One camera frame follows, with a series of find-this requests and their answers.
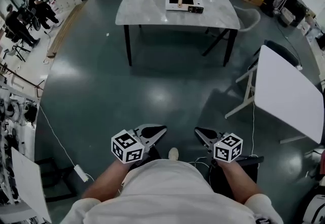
white sneaker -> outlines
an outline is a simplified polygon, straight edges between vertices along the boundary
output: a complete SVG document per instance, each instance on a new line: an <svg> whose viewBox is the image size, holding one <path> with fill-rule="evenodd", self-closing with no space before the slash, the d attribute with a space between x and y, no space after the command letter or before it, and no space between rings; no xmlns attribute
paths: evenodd
<svg viewBox="0 0 325 224"><path fill-rule="evenodd" d="M168 153L168 159L172 160L172 161L177 161L178 160L178 149L176 147L173 147L172 149L170 149L169 153Z"/></svg>
<svg viewBox="0 0 325 224"><path fill-rule="evenodd" d="M50 32L52 32L52 30L53 30L53 25L50 25L50 28L49 29L46 29L46 32L49 34Z"/></svg>
<svg viewBox="0 0 325 224"><path fill-rule="evenodd" d="M59 27L59 26L61 26L61 24L63 23L63 21L64 21L64 19L58 19L59 20L59 23L56 23L55 24L55 27Z"/></svg>

cable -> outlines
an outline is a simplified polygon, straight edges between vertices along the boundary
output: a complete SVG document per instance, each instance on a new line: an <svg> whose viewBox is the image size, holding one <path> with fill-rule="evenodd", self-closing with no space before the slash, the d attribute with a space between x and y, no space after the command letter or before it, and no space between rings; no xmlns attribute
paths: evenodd
<svg viewBox="0 0 325 224"><path fill-rule="evenodd" d="M211 170L212 170L212 165L210 167L210 171L209 171L209 184L210 184L210 187L211 187L211 179L210 179L210 176L211 176Z"/></svg>
<svg viewBox="0 0 325 224"><path fill-rule="evenodd" d="M195 162L194 162L194 167L196 168L197 167L197 161L200 160L200 159L206 159L207 157L206 156L202 156L202 157L198 157Z"/></svg>
<svg viewBox="0 0 325 224"><path fill-rule="evenodd" d="M317 151L315 151L315 150L313 150L313 152L315 152L315 153L318 153L318 154L320 154L320 155L321 155L321 153L319 153L319 152L317 152Z"/></svg>
<svg viewBox="0 0 325 224"><path fill-rule="evenodd" d="M47 121L47 123L49 124L49 127L50 127L51 130L52 130L53 135L56 137L56 139L58 140L60 146L61 146L61 147L63 148L63 150L66 152L66 155L67 155L67 157L70 159L72 165L73 165L74 167L76 167L76 165L73 163L72 159L71 159L70 156L68 155L66 149L65 149L64 146L61 144L59 138L56 136L56 134L55 134L55 132L54 132L54 130L53 130L51 124L50 124L50 121L48 120L47 116L45 115L45 113L44 113L43 108L41 107L41 105L40 105L40 109L41 109L41 111L43 112L43 115L45 116L46 121ZM91 176L90 174L85 173L85 175L89 176L93 181L95 181L94 178L92 178L92 176Z"/></svg>
<svg viewBox="0 0 325 224"><path fill-rule="evenodd" d="M203 162L189 162L189 164L202 164L209 168L209 166Z"/></svg>
<svg viewBox="0 0 325 224"><path fill-rule="evenodd" d="M51 43L51 37L47 32L44 31L44 33L50 38L49 44L47 45L47 51L48 51Z"/></svg>
<svg viewBox="0 0 325 224"><path fill-rule="evenodd" d="M50 40L49 40L49 44L47 45L47 52L49 51L49 48L50 48L50 43L51 43L51 37L50 37L50 35L47 33L47 32L45 32L45 31L43 31L49 38L50 38Z"/></svg>
<svg viewBox="0 0 325 224"><path fill-rule="evenodd" d="M280 29L280 27L279 27L279 23L276 22L276 21L275 21L275 23L276 23L276 27L278 27L278 30L281 32L282 36L283 36L283 37L286 39L286 41L291 45L291 47L293 48L293 50L295 50L297 56L295 56L295 55L294 55L290 50L288 50L288 51L290 51L290 52L292 53L292 55L295 56L295 57L299 60L299 64L302 65L297 50L294 48L294 46L293 46L292 43L288 40L288 38L284 35L283 31L282 31L282 30Z"/></svg>
<svg viewBox="0 0 325 224"><path fill-rule="evenodd" d="M254 153L254 131L255 131L255 102L253 101L253 132L252 132L252 151L250 156Z"/></svg>
<svg viewBox="0 0 325 224"><path fill-rule="evenodd" d="M85 173L85 175L89 176L92 179L92 181L95 181L90 174Z"/></svg>

white shirt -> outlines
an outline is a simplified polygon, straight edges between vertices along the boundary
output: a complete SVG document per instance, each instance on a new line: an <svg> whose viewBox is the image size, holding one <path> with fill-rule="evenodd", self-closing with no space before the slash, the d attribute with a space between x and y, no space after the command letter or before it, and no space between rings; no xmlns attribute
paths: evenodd
<svg viewBox="0 0 325 224"><path fill-rule="evenodd" d="M266 195L242 205L214 193L192 165L160 159L130 171L118 197L75 202L61 224L248 224L260 215L283 224Z"/></svg>

dark gray floor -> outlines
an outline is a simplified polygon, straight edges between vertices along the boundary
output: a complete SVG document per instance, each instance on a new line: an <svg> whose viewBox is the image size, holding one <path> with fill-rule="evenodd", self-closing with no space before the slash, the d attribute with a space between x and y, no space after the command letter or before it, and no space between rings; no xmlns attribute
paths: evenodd
<svg viewBox="0 0 325 224"><path fill-rule="evenodd" d="M201 53L213 41L197 28L130 26L133 67L125 53L123 27L115 25L122 0L89 0L68 33L48 76L41 105L54 131L75 164L94 178L114 160L111 137L122 129L143 123L161 123L168 132L157 145L166 158L171 147L180 160L189 162L206 151L194 136L195 126L234 132L244 139L250 154L252 106L225 120L224 115L242 102L245 85L236 85L264 39L293 51L275 19L261 13L252 31L238 35L231 60L222 67L226 42L207 57ZM251 8L242 0L232 4ZM299 53L303 74L319 81L316 61L306 39L292 28L281 30ZM258 184L275 209L290 223L301 198L314 185L305 174L310 162L304 153L316 146L309 139L279 145L280 139L297 135L279 120L255 110L255 150L265 156ZM71 163L51 134L40 113L36 131L36 159L54 157L60 167ZM81 193L89 183L74 175L71 182ZM54 223L74 200L49 204Z"/></svg>

sleeve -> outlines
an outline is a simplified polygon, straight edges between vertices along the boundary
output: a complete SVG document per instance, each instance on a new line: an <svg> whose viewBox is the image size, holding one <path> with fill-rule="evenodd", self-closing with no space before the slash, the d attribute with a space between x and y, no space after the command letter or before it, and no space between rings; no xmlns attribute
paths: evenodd
<svg viewBox="0 0 325 224"><path fill-rule="evenodd" d="M280 215L272 207L269 197L264 194L255 194L250 197L245 206L254 212L256 223L283 224Z"/></svg>
<svg viewBox="0 0 325 224"><path fill-rule="evenodd" d="M76 201L61 224L83 224L86 213L99 203L99 200L91 198Z"/></svg>

